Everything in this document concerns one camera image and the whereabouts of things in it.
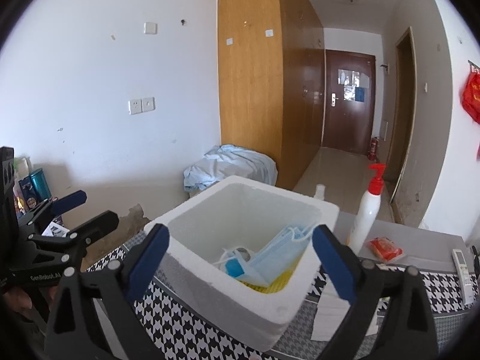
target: white wall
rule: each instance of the white wall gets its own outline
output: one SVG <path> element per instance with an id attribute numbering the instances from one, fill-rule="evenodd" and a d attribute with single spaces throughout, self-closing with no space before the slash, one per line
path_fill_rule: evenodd
<path id="1" fill-rule="evenodd" d="M 130 116 L 147 96 L 157 109 Z M 87 192 L 69 226 L 136 203 L 156 218 L 220 142 L 217 0 L 35 0 L 1 52 L 0 102 L 0 144 L 42 166 L 54 195 Z"/>
<path id="2" fill-rule="evenodd" d="M 395 201 L 408 226 L 417 227 L 430 204 L 442 169 L 452 116 L 452 70 L 447 37 L 435 0 L 400 0 L 385 30 L 383 50 L 390 74 L 385 76 L 383 119 L 393 126 L 397 93 L 395 45 L 412 27 L 417 61 L 417 107 L 412 143 Z M 424 85 L 428 83 L 428 92 Z M 380 142 L 386 161 L 392 128 Z"/>
<path id="3" fill-rule="evenodd" d="M 350 51 L 375 56 L 376 58 L 376 88 L 375 111 L 373 114 L 372 137 L 380 134 L 383 107 L 383 80 L 384 72 L 380 67 L 383 64 L 382 36 L 370 32 L 339 30 L 325 28 L 325 48 L 327 50 Z"/>
<path id="4" fill-rule="evenodd" d="M 452 121 L 442 171 L 422 226 L 480 244 L 480 125 L 461 105 L 470 73 L 480 65 L 480 47 L 449 0 L 435 0 L 445 26 L 453 78 Z"/>

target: blue gripper pad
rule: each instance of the blue gripper pad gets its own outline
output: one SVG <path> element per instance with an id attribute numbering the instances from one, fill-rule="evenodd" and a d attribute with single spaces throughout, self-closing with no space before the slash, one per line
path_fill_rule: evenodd
<path id="1" fill-rule="evenodd" d="M 59 216 L 67 211 L 73 210 L 87 201 L 87 194 L 83 191 L 76 191 L 64 198 L 52 202 L 50 212 L 54 216 Z"/>
<path id="2" fill-rule="evenodd" d="M 136 257 L 136 262 L 128 267 L 128 276 L 125 278 L 128 284 L 124 296 L 129 304 L 133 305 L 135 300 L 143 299 L 148 285 L 169 248 L 169 243 L 169 229 L 164 225 L 156 224 L 148 233 L 147 238 L 141 244 L 132 247 L 125 257 L 125 268 L 129 265 L 127 261 L 130 254 L 132 254 L 132 258 Z"/>
<path id="3" fill-rule="evenodd" d="M 355 294 L 356 280 L 339 254 L 340 251 L 351 254 L 353 252 L 348 246 L 342 245 L 325 225 L 315 228 L 311 241 L 339 297 L 347 300 L 350 305 L 353 304 L 357 298 Z"/>

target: door frame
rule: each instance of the door frame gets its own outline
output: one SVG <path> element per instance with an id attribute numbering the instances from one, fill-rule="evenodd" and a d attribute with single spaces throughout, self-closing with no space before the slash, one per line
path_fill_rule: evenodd
<path id="1" fill-rule="evenodd" d="M 372 77 L 371 77 L 371 85 L 370 85 L 370 90 L 371 90 L 371 102 L 370 102 L 370 110 L 369 110 L 369 120 L 368 120 L 368 131 L 370 131 L 370 134 L 367 135 L 367 138 L 365 138 L 365 155 L 368 152 L 368 149 L 371 144 L 371 136 L 374 130 L 374 114 L 375 114 L 375 100 L 376 100 L 376 91 L 377 91 L 377 58 L 375 55 L 370 55 L 370 54 L 362 54 L 361 52 L 353 52 L 353 51 L 342 51 L 342 50 L 330 50 L 330 49 L 325 49 L 325 108 L 327 107 L 327 102 L 330 101 L 331 93 L 329 86 L 327 85 L 328 83 L 328 76 L 327 74 L 330 74 L 330 70 L 328 69 L 327 72 L 327 64 L 328 64 L 328 54 L 339 54 L 339 55 L 350 55 L 350 56 L 356 56 L 360 58 L 365 58 L 370 60 L 372 63 Z M 326 120 L 326 109 L 323 114 L 323 134 L 322 134 L 322 145 L 323 145 L 323 135 L 325 134 L 325 120 Z"/>
<path id="2" fill-rule="evenodd" d="M 411 144 L 412 144 L 413 129 L 414 129 L 414 126 L 415 126 L 415 116 L 417 114 L 417 97 L 418 97 L 417 55 L 415 53 L 415 42 L 414 42 L 414 39 L 413 39 L 413 30 L 412 30 L 412 27 L 409 26 L 406 29 L 406 31 L 403 33 L 403 35 L 399 38 L 399 40 L 397 40 L 397 42 L 395 43 L 395 63 L 397 64 L 396 65 L 397 66 L 397 69 L 396 69 L 396 72 L 397 72 L 397 87 L 395 89 L 395 92 L 396 92 L 395 114 L 394 114 L 393 125 L 392 125 L 392 139 L 390 140 L 390 147 L 388 148 L 387 160 L 385 162 L 387 166 L 388 166 L 388 164 L 390 162 L 390 159 L 391 159 L 391 156 L 392 156 L 392 148 L 393 148 L 393 143 L 394 143 L 394 140 L 395 140 L 395 125 L 397 123 L 398 105 L 399 105 L 399 98 L 400 98 L 400 72 L 398 70 L 398 65 L 399 65 L 399 63 L 398 63 L 398 61 L 399 61 L 398 46 L 405 40 L 405 38 L 407 36 L 410 36 L 410 46 L 411 46 L 411 49 L 412 49 L 413 70 L 414 70 L 414 88 L 415 88 L 415 90 L 414 90 L 414 93 L 413 93 L 412 125 L 411 125 L 411 128 L 410 128 L 409 143 L 406 147 L 405 158 L 403 159 L 403 164 L 402 164 L 402 168 L 400 170 L 400 174 L 399 174 L 397 182 L 395 184 L 395 188 L 393 190 L 392 196 L 390 197 L 390 204 L 392 204 L 393 201 L 394 201 L 395 195 L 397 194 L 398 187 L 400 185 L 400 182 L 403 178 L 403 174 L 405 172 L 405 167 L 407 165 L 407 159 L 408 159 L 409 153 L 410 153 L 410 147 L 411 147 Z"/>

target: air conditioner remote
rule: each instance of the air conditioner remote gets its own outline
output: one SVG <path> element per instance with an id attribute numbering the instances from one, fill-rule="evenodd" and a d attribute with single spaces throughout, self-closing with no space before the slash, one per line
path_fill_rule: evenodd
<path id="1" fill-rule="evenodd" d="M 460 249 L 452 250 L 453 260 L 457 267 L 458 278 L 460 280 L 460 288 L 462 289 L 462 298 L 465 305 L 471 304 L 475 300 L 475 292 L 473 291 L 473 283 L 467 262 Z"/>

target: doorway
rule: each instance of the doorway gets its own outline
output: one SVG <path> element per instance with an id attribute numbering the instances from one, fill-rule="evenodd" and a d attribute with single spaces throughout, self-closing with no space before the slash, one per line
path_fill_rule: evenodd
<path id="1" fill-rule="evenodd" d="M 365 155 L 375 108 L 375 56 L 326 50 L 323 146 Z"/>
<path id="2" fill-rule="evenodd" d="M 417 67 L 411 27 L 396 44 L 397 100 L 392 127 L 392 140 L 387 156 L 383 179 L 390 195 L 390 203 L 405 170 L 409 154 L 417 100 Z"/>

